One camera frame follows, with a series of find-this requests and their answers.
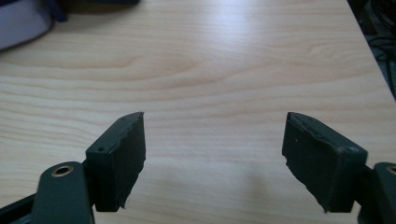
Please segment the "light wood grain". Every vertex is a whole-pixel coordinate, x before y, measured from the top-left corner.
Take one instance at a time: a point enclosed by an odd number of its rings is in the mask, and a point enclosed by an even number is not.
[[[281,156],[288,111],[396,161],[396,107],[345,0],[143,0],[0,52],[0,206],[145,111],[147,161],[97,223],[356,223]]]

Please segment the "clamp jaw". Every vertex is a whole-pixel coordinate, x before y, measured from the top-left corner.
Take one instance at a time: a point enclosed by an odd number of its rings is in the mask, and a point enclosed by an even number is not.
[[[380,162],[370,169],[366,150],[297,113],[288,114],[282,155],[325,212],[349,213],[357,201],[360,224],[396,223],[396,164]]]
[[[94,223],[125,205],[146,159],[143,113],[119,118],[87,150],[83,163],[50,167],[37,193],[0,209],[2,223]]]

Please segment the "wooden table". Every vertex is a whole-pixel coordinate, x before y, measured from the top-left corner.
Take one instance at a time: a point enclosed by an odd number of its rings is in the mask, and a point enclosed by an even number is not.
[[[281,155],[288,111],[396,161],[396,106],[345,0],[95,7],[0,53],[0,206],[145,111],[147,161],[97,223],[356,223],[324,214]]]

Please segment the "rubber jaw pad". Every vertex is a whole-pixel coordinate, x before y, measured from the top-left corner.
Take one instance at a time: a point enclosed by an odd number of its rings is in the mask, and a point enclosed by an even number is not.
[[[351,211],[353,182],[363,172],[366,150],[316,119],[289,113],[282,155],[325,212]]]
[[[117,212],[125,205],[146,159],[143,113],[118,119],[86,151],[91,196],[99,212]]]

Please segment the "gray fabric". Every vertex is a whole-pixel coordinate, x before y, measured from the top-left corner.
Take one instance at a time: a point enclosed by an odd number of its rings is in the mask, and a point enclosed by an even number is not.
[[[17,0],[0,7],[0,50],[44,34],[52,25],[42,0]]]

